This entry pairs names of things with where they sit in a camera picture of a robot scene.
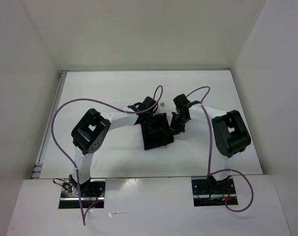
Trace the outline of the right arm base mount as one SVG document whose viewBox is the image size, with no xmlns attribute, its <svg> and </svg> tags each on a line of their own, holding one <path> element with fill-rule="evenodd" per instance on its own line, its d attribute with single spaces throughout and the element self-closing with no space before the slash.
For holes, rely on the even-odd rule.
<svg viewBox="0 0 298 236">
<path fill-rule="evenodd" d="M 193 204 L 195 207 L 238 205 L 234 181 L 231 177 L 214 181 L 207 177 L 191 179 Z"/>
</svg>

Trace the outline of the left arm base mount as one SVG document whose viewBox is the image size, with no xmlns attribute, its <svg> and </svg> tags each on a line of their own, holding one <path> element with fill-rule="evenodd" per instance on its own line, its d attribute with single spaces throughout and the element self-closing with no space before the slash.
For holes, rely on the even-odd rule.
<svg viewBox="0 0 298 236">
<path fill-rule="evenodd" d="M 62 178 L 54 178 L 53 183 L 61 187 L 59 209 L 80 208 L 79 197 L 76 189 L 70 181 Z M 81 203 L 83 209 L 104 208 L 106 180 L 93 178 L 85 190 L 81 190 Z"/>
</svg>

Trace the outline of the black skirt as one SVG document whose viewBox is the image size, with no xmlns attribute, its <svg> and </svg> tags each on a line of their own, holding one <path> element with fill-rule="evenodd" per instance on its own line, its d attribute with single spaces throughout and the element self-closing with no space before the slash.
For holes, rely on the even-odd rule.
<svg viewBox="0 0 298 236">
<path fill-rule="evenodd" d="M 173 134 L 170 131 L 167 114 L 162 113 L 162 129 L 149 130 L 146 126 L 141 125 L 144 150 L 160 148 L 174 142 Z"/>
</svg>

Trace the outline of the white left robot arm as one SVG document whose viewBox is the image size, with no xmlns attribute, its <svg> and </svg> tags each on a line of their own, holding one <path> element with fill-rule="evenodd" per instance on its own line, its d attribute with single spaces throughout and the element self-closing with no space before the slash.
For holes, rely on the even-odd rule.
<svg viewBox="0 0 298 236">
<path fill-rule="evenodd" d="M 69 175 L 72 191 L 80 197 L 89 192 L 93 155 L 100 149 L 109 131 L 137 124 L 161 130 L 165 122 L 167 122 L 165 113 L 153 114 L 131 110 L 100 113 L 94 108 L 89 109 L 71 132 L 76 165 Z"/>
</svg>

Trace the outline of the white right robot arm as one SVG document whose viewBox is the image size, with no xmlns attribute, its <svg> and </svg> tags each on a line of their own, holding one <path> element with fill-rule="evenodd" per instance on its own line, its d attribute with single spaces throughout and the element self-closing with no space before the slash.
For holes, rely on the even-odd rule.
<svg viewBox="0 0 298 236">
<path fill-rule="evenodd" d="M 198 101 L 175 103 L 176 111 L 172 113 L 170 130 L 173 135 L 185 132 L 186 123 L 196 120 L 208 125 L 209 130 L 209 157 L 207 167 L 207 188 L 212 193 L 218 193 L 224 187 L 226 179 L 217 177 L 218 173 L 232 172 L 231 168 L 221 168 L 211 171 L 213 146 L 226 159 L 245 151 L 251 144 L 251 137 L 237 110 L 221 111 L 201 104 Z"/>
</svg>

